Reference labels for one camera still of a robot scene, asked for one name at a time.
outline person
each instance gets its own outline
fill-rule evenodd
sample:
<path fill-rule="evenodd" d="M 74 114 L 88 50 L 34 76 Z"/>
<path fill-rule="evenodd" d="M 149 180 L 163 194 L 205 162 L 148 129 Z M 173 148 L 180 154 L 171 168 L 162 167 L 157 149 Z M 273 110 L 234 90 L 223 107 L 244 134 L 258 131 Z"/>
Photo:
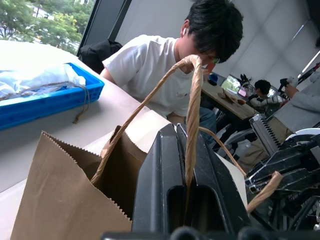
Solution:
<path fill-rule="evenodd" d="M 167 71 L 189 55 L 200 56 L 204 66 L 225 62 L 240 46 L 242 20 L 233 3 L 194 0 L 181 27 L 180 38 L 138 36 L 102 62 L 101 76 L 142 102 Z M 147 107 L 174 124 L 183 123 L 189 105 L 192 70 L 192 66 L 177 69 Z M 206 114 L 200 125 L 215 130 L 216 116 L 208 110 L 200 110 L 202 116 L 203 112 Z"/>
<path fill-rule="evenodd" d="M 302 91 L 288 84 L 285 93 L 291 100 L 280 108 L 269 121 L 277 139 L 282 143 L 298 130 L 312 128 L 320 122 L 320 72 L 314 72 L 311 84 Z M 248 173 L 258 162 L 268 157 L 261 142 L 252 142 L 244 156 L 238 160 L 242 169 Z"/>
<path fill-rule="evenodd" d="M 270 82 L 267 80 L 258 80 L 254 83 L 255 93 L 248 98 L 250 104 L 263 112 L 266 110 L 268 105 L 280 104 L 284 100 L 280 96 L 268 97 L 271 88 Z"/>

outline white t-shirt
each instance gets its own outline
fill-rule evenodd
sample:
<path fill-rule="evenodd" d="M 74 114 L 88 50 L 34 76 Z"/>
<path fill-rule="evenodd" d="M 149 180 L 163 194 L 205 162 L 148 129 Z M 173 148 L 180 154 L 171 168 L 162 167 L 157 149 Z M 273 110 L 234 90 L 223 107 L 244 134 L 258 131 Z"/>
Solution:
<path fill-rule="evenodd" d="M 142 102 L 176 63 L 174 38 L 141 35 L 102 63 L 116 84 Z M 171 113 L 185 117 L 189 105 L 193 72 L 177 69 L 147 106 L 163 117 Z"/>

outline green leaves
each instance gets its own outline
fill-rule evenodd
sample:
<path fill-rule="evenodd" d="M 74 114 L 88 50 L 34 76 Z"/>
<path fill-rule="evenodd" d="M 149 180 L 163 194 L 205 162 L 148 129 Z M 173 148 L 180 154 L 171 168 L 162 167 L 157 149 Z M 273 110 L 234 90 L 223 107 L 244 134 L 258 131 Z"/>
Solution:
<path fill-rule="evenodd" d="M 72 49 L 74 42 L 79 42 L 82 35 L 77 32 L 77 20 L 72 15 L 54 13 L 54 19 L 39 18 L 34 31 L 43 44 L 56 48 Z"/>
<path fill-rule="evenodd" d="M 27 29 L 35 22 L 32 15 L 33 9 L 25 0 L 0 0 L 0 38 L 14 40 L 18 35 L 32 36 Z"/>
<path fill-rule="evenodd" d="M 0 39 L 41 42 L 72 54 L 88 24 L 94 0 L 0 0 Z M 35 17 L 38 11 L 45 17 Z"/>

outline black backpack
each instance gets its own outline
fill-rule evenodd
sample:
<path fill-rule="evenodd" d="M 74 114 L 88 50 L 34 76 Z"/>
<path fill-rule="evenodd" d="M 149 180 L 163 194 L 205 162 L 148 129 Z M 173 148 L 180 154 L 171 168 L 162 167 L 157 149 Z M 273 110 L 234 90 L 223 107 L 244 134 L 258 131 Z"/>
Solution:
<path fill-rule="evenodd" d="M 79 59 L 97 74 L 100 74 L 104 69 L 102 61 L 118 52 L 120 48 L 122 48 L 120 43 L 110 40 L 86 45 L 80 48 Z"/>

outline white ceiling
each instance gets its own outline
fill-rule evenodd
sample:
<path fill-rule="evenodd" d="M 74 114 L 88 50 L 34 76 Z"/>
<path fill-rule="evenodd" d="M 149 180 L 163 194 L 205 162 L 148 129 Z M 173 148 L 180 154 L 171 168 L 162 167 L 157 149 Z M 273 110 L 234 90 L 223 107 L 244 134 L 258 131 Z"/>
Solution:
<path fill-rule="evenodd" d="M 243 15 L 243 40 L 230 60 L 217 65 L 214 71 L 223 76 L 246 74 L 254 81 L 266 79 L 275 87 L 279 87 L 282 78 L 296 78 L 318 52 L 314 46 L 319 33 L 307 21 L 305 1 L 233 2 Z"/>

